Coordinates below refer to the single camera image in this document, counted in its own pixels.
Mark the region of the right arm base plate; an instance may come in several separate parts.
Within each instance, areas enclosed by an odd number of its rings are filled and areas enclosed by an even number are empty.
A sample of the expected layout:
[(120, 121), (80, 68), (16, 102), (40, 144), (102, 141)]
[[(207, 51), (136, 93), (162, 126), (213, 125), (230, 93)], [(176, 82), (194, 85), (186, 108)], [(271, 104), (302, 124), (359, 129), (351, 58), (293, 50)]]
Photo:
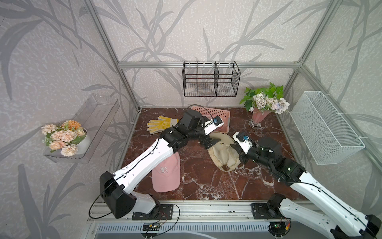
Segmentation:
[(277, 206), (269, 203), (252, 203), (252, 215), (255, 220), (284, 220)]

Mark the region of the pink baseball cap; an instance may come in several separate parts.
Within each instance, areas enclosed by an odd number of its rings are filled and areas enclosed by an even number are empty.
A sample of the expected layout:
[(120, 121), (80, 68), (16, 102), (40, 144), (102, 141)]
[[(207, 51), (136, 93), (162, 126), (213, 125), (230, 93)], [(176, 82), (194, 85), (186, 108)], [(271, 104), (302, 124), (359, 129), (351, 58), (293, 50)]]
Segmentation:
[(181, 183), (181, 159), (178, 152), (166, 158), (152, 170), (152, 184), (156, 192), (176, 190)]

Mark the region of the beige baseball cap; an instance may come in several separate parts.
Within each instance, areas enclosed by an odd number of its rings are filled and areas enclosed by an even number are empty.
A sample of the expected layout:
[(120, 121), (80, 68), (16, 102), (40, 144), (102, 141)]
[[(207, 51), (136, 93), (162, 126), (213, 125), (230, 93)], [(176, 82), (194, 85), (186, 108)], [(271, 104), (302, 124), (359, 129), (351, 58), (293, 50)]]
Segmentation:
[(231, 144), (234, 144), (232, 137), (225, 133), (213, 132), (210, 134), (212, 139), (219, 139), (213, 147), (208, 149), (209, 155), (214, 164), (223, 172), (231, 172), (241, 163), (239, 154)]

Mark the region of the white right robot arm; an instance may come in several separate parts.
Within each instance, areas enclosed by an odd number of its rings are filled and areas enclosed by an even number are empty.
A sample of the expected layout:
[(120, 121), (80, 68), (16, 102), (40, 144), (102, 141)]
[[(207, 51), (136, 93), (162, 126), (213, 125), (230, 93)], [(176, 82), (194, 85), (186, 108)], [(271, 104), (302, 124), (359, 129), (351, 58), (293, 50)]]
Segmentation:
[(268, 169), (279, 182), (292, 188), (317, 206), (321, 213), (294, 203), (281, 194), (268, 201), (272, 216), (281, 216), (297, 221), (328, 239), (375, 239), (382, 221), (375, 215), (365, 215), (352, 208), (323, 185), (302, 165), (283, 157), (274, 147), (257, 144), (243, 132), (233, 135), (231, 145), (239, 154), (240, 161), (252, 160)]

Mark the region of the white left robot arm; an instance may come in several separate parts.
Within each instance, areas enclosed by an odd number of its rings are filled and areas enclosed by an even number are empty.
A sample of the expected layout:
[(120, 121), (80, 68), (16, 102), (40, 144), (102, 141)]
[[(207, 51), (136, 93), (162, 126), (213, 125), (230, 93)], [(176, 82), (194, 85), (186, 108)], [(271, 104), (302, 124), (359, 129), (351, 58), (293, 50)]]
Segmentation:
[(100, 197), (116, 219), (129, 212), (157, 215), (160, 203), (149, 194), (134, 191), (138, 183), (158, 164), (186, 146), (190, 140), (198, 140), (209, 149), (218, 143), (210, 133), (224, 125), (220, 116), (208, 119), (200, 112), (188, 109), (180, 121), (161, 132), (154, 143), (126, 167), (100, 178)]

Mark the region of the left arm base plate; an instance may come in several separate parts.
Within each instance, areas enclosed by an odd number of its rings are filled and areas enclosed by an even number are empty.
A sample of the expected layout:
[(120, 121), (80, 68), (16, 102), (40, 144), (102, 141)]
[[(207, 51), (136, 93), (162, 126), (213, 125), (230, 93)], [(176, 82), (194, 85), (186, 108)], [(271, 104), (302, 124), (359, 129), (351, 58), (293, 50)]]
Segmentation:
[(134, 212), (132, 215), (133, 221), (161, 221), (172, 220), (174, 212), (174, 204), (161, 204), (155, 206), (154, 209), (148, 213)]

